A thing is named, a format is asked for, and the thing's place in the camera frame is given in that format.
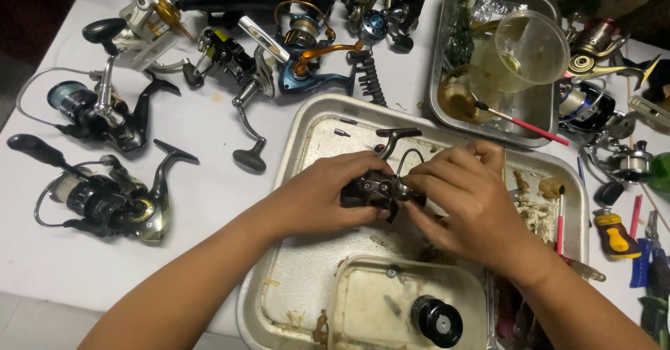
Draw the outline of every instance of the metal tray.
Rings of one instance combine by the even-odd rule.
[[[343,123],[342,117],[358,124]],[[464,146],[475,138],[355,98],[325,94],[307,101],[297,112],[275,188],[317,158],[371,149],[372,145],[385,142],[374,131],[393,127],[418,127],[423,131],[421,137],[398,142],[389,158],[394,170],[408,148],[417,148],[430,159],[439,149]],[[333,134],[335,128],[351,137]],[[418,163],[418,157],[407,156],[404,173]],[[513,146],[507,149],[507,183],[511,188],[515,187],[511,173],[515,169],[555,176],[565,184],[570,194],[565,197],[565,206],[569,209],[565,211],[564,253],[588,263],[587,196],[574,168],[557,157]],[[282,241],[263,256],[242,283],[237,300],[237,322],[242,339],[254,350],[321,350],[323,347],[312,340],[312,331],[321,310],[331,312],[339,264],[362,254],[416,260],[426,245],[402,210],[392,225],[381,221],[355,230]],[[481,267],[463,261],[457,265],[482,276]]]
[[[528,9],[542,13],[549,19],[556,20],[561,26],[561,13],[558,7],[548,0],[506,0],[514,3],[528,5]],[[514,143],[527,148],[538,148],[549,143],[549,140],[540,137],[518,125],[514,125],[497,117],[482,125],[476,125],[459,121],[449,117],[438,104],[438,86],[446,75],[446,70],[451,70],[444,58],[444,48],[449,41],[449,26],[454,22],[456,14],[456,0],[444,0],[438,26],[438,38],[435,44],[435,57],[433,58],[433,70],[430,79],[430,107],[439,120],[451,127],[465,130],[466,132],[478,133],[496,140]],[[558,84],[544,84],[531,87],[515,94],[506,94],[500,104],[500,112],[509,114],[527,123],[535,125],[540,129],[551,133],[558,131]]]

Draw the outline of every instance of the white table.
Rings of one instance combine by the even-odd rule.
[[[131,1],[77,0],[39,70],[50,66],[101,69],[106,59],[103,48],[84,41],[81,29],[93,21],[118,16],[119,10]],[[413,35],[415,46],[410,54],[394,54],[388,50],[388,43],[374,48],[381,87],[392,109],[420,115],[417,104],[426,101],[440,4],[441,0],[426,0],[418,30]],[[343,13],[342,3],[338,0],[331,22],[337,32],[337,42],[350,44],[352,37],[344,30]],[[203,16],[188,12],[184,13],[184,18],[186,28],[197,35],[199,28],[195,24],[201,28]],[[270,34],[275,32],[272,25],[265,29]],[[255,45],[248,37],[241,36],[241,32],[232,35],[247,51],[253,51]],[[651,59],[659,53],[670,58],[670,52],[632,40],[626,48],[628,56],[636,61]],[[185,56],[193,61],[197,60],[198,53],[194,45],[182,37],[177,46],[159,61],[172,63]],[[350,68],[343,53],[326,56],[324,61],[321,72],[348,74]],[[72,229],[38,226],[32,217],[35,201],[59,170],[12,151],[3,142],[0,146],[0,213],[3,213],[0,221],[0,291],[95,311],[108,310],[143,279],[270,192],[294,114],[307,96],[323,92],[278,97],[275,100],[259,97],[248,106],[247,113],[254,128],[268,139],[263,150],[267,170],[257,176],[241,171],[231,157],[233,150],[249,149],[254,144],[230,104],[239,86],[223,73],[207,78],[205,86],[199,90],[190,90],[181,74],[166,77],[181,88],[182,96],[161,92],[151,98],[150,138],[166,141],[200,158],[199,166],[178,162],[168,173],[173,223],[167,237],[159,245],[148,245],[136,239],[100,240]],[[49,73],[27,91],[23,98],[24,108],[39,118],[67,123],[60,113],[48,106],[46,92],[54,84],[71,79],[93,86],[83,75]],[[617,99],[618,109],[627,111],[626,79],[613,76],[608,80],[608,91]],[[115,68],[113,83],[132,108],[149,81],[138,72]],[[328,90],[342,92],[338,87]],[[161,149],[150,145],[145,153],[128,159],[107,144],[82,145],[17,112],[9,118],[0,138],[6,140],[16,133],[41,137],[62,150],[72,164],[97,160],[104,154],[117,155],[131,174],[147,184],[152,182],[155,167],[165,155]],[[647,140],[648,150],[654,154],[670,151],[670,138],[644,125],[638,126],[634,139]],[[552,143],[539,151],[561,157],[576,168],[575,143],[570,147]],[[586,186],[591,195],[599,187],[589,172],[586,172]],[[614,208],[614,212],[623,218],[625,226],[629,226],[631,220],[633,198],[641,193],[640,186],[629,188]],[[659,204],[661,214],[670,218],[670,204],[652,195]],[[650,209],[649,200],[645,197],[642,219],[647,219]],[[45,200],[42,217],[47,221],[62,222],[73,216],[64,207]],[[661,242],[670,249],[670,233],[662,222],[659,221],[658,225]],[[641,226],[638,234],[643,235],[643,231]],[[628,288],[632,263],[630,260],[607,261],[600,250],[595,228],[590,231],[590,264],[607,275],[605,283],[594,283],[594,286],[630,318],[639,322],[641,305],[637,298],[644,294],[644,289]],[[209,331],[239,337],[234,312],[236,298],[237,292],[230,295]]]

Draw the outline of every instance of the plastic cup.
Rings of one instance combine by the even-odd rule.
[[[495,35],[473,54],[501,92],[553,83],[565,74],[569,60],[567,40],[556,22],[530,10],[502,18]]]

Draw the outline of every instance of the hand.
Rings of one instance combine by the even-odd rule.
[[[325,233],[386,219],[390,213],[376,207],[340,206],[340,191],[369,170],[392,174],[386,161],[373,151],[323,157],[260,201],[254,210],[271,213],[278,238]]]
[[[544,268],[541,255],[551,251],[516,212],[503,182],[504,164],[503,149],[493,143],[446,149],[412,168],[403,183],[426,194],[449,217],[438,222],[414,202],[405,205],[439,249],[481,263],[515,283],[531,284]]]

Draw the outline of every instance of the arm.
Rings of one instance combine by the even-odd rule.
[[[416,225],[440,249],[508,278],[558,350],[659,349],[528,231],[502,180],[502,151],[478,141],[467,148],[442,151],[415,167],[403,182],[424,192],[449,214],[447,220],[437,222],[408,202]]]
[[[317,160],[132,289],[79,348],[192,348],[232,289],[273,244],[388,217],[373,207],[340,206],[342,187],[368,170],[390,172],[390,167],[372,151]]]

